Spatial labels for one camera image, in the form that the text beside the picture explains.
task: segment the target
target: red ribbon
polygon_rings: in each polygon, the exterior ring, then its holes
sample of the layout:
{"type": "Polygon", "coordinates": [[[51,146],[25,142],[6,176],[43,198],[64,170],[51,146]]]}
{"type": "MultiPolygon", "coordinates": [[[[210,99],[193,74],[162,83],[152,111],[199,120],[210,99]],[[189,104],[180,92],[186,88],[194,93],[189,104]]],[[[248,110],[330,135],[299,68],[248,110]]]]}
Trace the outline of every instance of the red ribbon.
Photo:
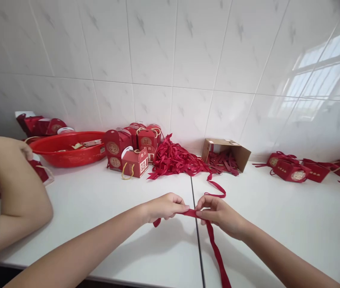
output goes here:
{"type": "MultiPolygon", "coordinates": [[[[193,210],[193,209],[190,209],[190,210],[188,210],[188,211],[186,211],[184,213],[177,213],[177,214],[182,214],[182,215],[190,216],[190,217],[193,217],[193,218],[199,218],[196,215],[196,211],[193,210]]],[[[219,270],[221,272],[222,288],[231,288],[230,280],[229,280],[229,277],[227,276],[227,273],[226,273],[226,270],[225,270],[225,266],[223,264],[222,255],[221,255],[221,253],[219,251],[218,246],[215,243],[214,228],[213,228],[212,224],[210,223],[210,221],[208,221],[208,220],[205,220],[205,221],[206,221],[206,226],[207,226],[207,232],[208,232],[209,238],[210,238],[210,243],[211,243],[211,246],[212,246],[212,248],[214,250],[215,258],[216,258],[216,260],[218,262],[219,270]]],[[[161,223],[161,219],[158,218],[153,223],[154,227],[158,227],[160,223],[161,223]]]]}
{"type": "MultiPolygon", "coordinates": [[[[183,172],[192,177],[199,172],[208,172],[210,173],[210,175],[207,177],[207,181],[214,185],[216,189],[221,191],[223,195],[214,195],[209,193],[207,194],[220,198],[226,197],[226,191],[219,184],[211,181],[214,173],[221,173],[221,171],[219,171],[219,169],[221,170],[221,168],[210,168],[207,164],[203,162],[201,158],[189,153],[180,144],[173,143],[170,140],[171,136],[172,134],[167,135],[164,141],[158,146],[155,159],[153,161],[153,172],[149,173],[150,176],[148,177],[148,179],[155,180],[163,175],[180,174],[183,172]]],[[[227,164],[231,170],[235,170],[234,161],[235,160],[233,160],[232,157],[229,157],[230,164],[227,164]]]]}

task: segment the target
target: rope handle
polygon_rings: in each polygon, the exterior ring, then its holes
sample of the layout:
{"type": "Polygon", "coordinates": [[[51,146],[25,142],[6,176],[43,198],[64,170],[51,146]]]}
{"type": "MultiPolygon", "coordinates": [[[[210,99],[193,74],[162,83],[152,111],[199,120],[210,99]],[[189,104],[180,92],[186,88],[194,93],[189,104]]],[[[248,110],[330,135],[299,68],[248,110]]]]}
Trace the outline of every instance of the rope handle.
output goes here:
{"type": "Polygon", "coordinates": [[[32,137],[29,137],[29,138],[27,138],[26,140],[24,140],[24,142],[27,144],[27,141],[30,140],[30,139],[32,139],[32,138],[39,138],[39,136],[32,136],[32,137]]]}
{"type": "Polygon", "coordinates": [[[44,170],[46,170],[47,174],[49,175],[49,178],[51,178],[54,181],[55,179],[54,174],[49,168],[41,165],[35,165],[35,167],[43,168],[44,170]]]}
{"type": "Polygon", "coordinates": [[[131,170],[133,171],[133,173],[131,174],[131,176],[130,176],[129,178],[124,178],[124,177],[123,177],[123,174],[125,173],[126,165],[127,165],[127,162],[126,162],[125,165],[123,166],[123,170],[122,170],[122,179],[123,179],[123,180],[130,180],[130,179],[134,176],[134,165],[135,165],[135,164],[133,164],[133,167],[131,168],[131,170]]]}

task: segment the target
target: person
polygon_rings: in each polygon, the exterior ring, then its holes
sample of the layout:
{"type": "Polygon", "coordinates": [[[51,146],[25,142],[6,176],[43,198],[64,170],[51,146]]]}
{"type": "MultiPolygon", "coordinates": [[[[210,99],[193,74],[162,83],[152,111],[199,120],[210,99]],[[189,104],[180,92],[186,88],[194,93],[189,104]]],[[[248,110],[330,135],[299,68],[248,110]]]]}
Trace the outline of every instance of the person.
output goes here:
{"type": "Polygon", "coordinates": [[[53,217],[46,189],[27,162],[32,159],[32,150],[26,143],[0,137],[0,251],[53,217]]]}
{"type": "MultiPolygon", "coordinates": [[[[57,247],[5,287],[76,287],[139,227],[153,223],[157,218],[168,220],[175,213],[188,209],[183,199],[173,193],[140,204],[57,247]]],[[[209,220],[229,236],[247,244],[286,287],[340,287],[339,283],[244,219],[222,199],[203,196],[195,209],[197,216],[204,219],[202,224],[209,220]]]]}

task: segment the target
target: white countertop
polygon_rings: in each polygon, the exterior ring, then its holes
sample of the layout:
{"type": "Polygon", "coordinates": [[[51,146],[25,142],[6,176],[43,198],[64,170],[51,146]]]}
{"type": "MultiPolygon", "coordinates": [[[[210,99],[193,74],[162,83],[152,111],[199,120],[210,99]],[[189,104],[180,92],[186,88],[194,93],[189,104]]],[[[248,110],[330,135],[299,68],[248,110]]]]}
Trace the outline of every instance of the white countertop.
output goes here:
{"type": "MultiPolygon", "coordinates": [[[[269,172],[249,162],[238,177],[223,173],[213,181],[226,190],[224,200],[238,213],[340,282],[340,177],[329,174],[322,183],[298,184],[269,172]]],[[[195,203],[204,192],[220,193],[206,179],[206,173],[192,177],[195,203]]],[[[200,221],[198,226],[206,287],[220,287],[207,229],[200,221]]],[[[216,226],[214,234],[233,287],[283,287],[246,245],[216,226]]]]}
{"type": "MultiPolygon", "coordinates": [[[[62,243],[142,202],[168,192],[193,207],[191,179],[186,174],[124,181],[106,169],[107,160],[84,167],[51,168],[47,186],[53,220],[0,252],[0,264],[27,267],[62,243]]],[[[195,219],[177,215],[154,228],[146,224],[110,254],[90,278],[164,287],[202,287],[195,219]]]]}

